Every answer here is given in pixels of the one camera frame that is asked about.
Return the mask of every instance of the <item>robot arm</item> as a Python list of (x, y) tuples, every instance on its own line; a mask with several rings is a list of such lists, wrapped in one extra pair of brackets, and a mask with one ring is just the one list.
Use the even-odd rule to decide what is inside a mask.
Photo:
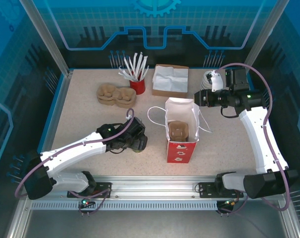
[[(219, 189), (234, 189), (246, 192), (250, 198), (258, 198), (285, 192), (285, 186), (278, 166), (266, 142), (263, 132), (263, 120), (267, 114), (265, 101), (260, 92), (249, 90), (246, 71), (241, 69), (228, 69), (226, 86), (229, 90), (201, 90), (194, 95), (194, 101), (199, 106), (223, 108), (234, 107), (235, 116), (239, 117), (247, 131), (251, 142), (256, 163), (256, 175), (245, 175), (227, 172), (217, 175), (216, 184), (221, 184)], [(296, 170), (289, 170), (287, 162), (281, 155), (276, 144), (269, 122), (266, 124), (267, 132), (279, 162), (285, 171), (289, 185), (298, 177)]]
[(138, 118), (133, 118), (132, 123), (120, 136), (103, 142), (94, 142), (115, 136), (127, 126), (128, 121), (125, 124), (104, 124), (85, 138), (62, 148), (46, 151), (40, 155), (35, 151), (29, 152), (21, 168), (22, 177), (25, 177), (39, 163), (51, 158), (25, 181), (24, 185), (29, 198), (38, 199), (51, 191), (69, 190), (81, 196), (92, 195), (95, 192), (96, 182), (89, 172), (74, 174), (61, 171), (88, 157), (111, 152), (114, 149), (131, 148), (135, 152), (143, 151), (148, 138), (144, 134), (145, 126)]

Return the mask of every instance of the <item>bag handle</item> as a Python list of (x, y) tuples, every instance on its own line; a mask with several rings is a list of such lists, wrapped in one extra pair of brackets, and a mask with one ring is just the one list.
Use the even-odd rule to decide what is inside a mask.
[(205, 118), (204, 118), (203, 115), (201, 114), (201, 111), (200, 111), (200, 115), (201, 115), (201, 118), (203, 118), (203, 120), (204, 120), (204, 122), (206, 123), (206, 125), (207, 125), (207, 127), (208, 127), (209, 130), (205, 130), (205, 129), (203, 129), (203, 128), (200, 127), (200, 126), (199, 126), (199, 128), (202, 129), (203, 131), (212, 133), (212, 132), (211, 132), (211, 129), (209, 128), (209, 125), (207, 124), (207, 121), (205, 120)]
[(161, 126), (164, 126), (164, 127), (165, 127), (165, 125), (162, 125), (162, 124), (156, 123), (156, 122), (154, 122), (154, 121), (152, 121), (152, 120), (150, 119), (150, 117), (149, 117), (149, 111), (150, 111), (152, 108), (160, 108), (161, 110), (163, 110), (163, 111), (165, 111), (165, 112), (166, 112), (166, 110), (165, 110), (165, 109), (163, 109), (163, 108), (161, 108), (161, 107), (154, 106), (154, 107), (151, 107), (151, 108), (149, 108), (149, 109), (148, 109), (148, 113), (147, 113), (147, 115), (148, 115), (148, 119), (149, 119), (149, 120), (150, 120), (152, 123), (154, 123), (154, 124), (157, 124), (157, 125), (161, 125)]

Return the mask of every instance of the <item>floor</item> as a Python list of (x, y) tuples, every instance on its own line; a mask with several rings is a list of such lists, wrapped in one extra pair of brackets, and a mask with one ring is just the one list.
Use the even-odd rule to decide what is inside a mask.
[[(200, 88), (204, 69), (189, 70), (188, 98)], [(105, 153), (92, 156), (66, 169), (68, 172), (90, 171), (93, 175), (109, 176), (208, 176), (227, 171), (253, 173), (255, 161), (248, 135), (238, 118), (227, 119), (221, 116), (220, 108), (202, 107), (201, 112), (212, 133), (200, 131), (200, 140), (188, 164), (166, 162), (165, 130), (147, 118), (152, 106), (163, 107), (166, 97), (152, 96), (152, 76), (149, 69), (145, 81), (145, 93), (137, 96), (133, 107), (135, 114), (146, 126), (148, 144), (142, 153), (126, 150), (120, 155)], [(128, 86), (128, 80), (118, 75), (116, 69), (76, 69), (68, 88), (59, 124), (56, 130), (53, 149), (65, 146), (92, 133), (104, 123), (124, 122), (126, 109), (102, 105), (97, 101), (96, 91), (102, 83), (117, 87)], [(234, 114), (233, 108), (224, 110)], [(152, 120), (164, 123), (164, 112), (153, 109)], [(200, 125), (207, 128), (204, 121)]]
[[(25, 238), (283, 238), (280, 215), (251, 201), (239, 213), (215, 211), (33, 211)], [(261, 229), (263, 235), (250, 221)]]

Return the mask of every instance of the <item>crumpled white paper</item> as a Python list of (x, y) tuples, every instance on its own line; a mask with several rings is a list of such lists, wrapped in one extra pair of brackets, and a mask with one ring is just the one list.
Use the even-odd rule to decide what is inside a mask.
[(187, 93), (188, 91), (187, 68), (155, 67), (153, 76), (153, 89)]

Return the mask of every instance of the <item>table surface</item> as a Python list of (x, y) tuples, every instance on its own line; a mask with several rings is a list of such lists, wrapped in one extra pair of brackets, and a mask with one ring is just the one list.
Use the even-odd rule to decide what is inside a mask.
[[(189, 70), (188, 98), (200, 89), (205, 69)], [(148, 144), (142, 153), (130, 149), (119, 155), (110, 152), (92, 156), (66, 169), (68, 172), (90, 171), (99, 176), (208, 176), (228, 171), (255, 173), (255, 161), (247, 132), (239, 118), (227, 119), (220, 108), (202, 107), (201, 112), (212, 133), (200, 130), (200, 140), (188, 164), (166, 162), (165, 130), (147, 117), (148, 108), (164, 108), (166, 97), (152, 96), (154, 69), (145, 78), (146, 91), (137, 96), (133, 109), (135, 116), (146, 126)], [(60, 148), (86, 135), (105, 123), (125, 122), (127, 109), (106, 106), (97, 101), (99, 85), (111, 83), (117, 87), (129, 86), (128, 80), (118, 75), (117, 69), (76, 69), (73, 72), (52, 148)], [(233, 108), (224, 110), (234, 115)], [(164, 111), (153, 109), (152, 120), (164, 124)], [(200, 125), (207, 128), (204, 121)]]

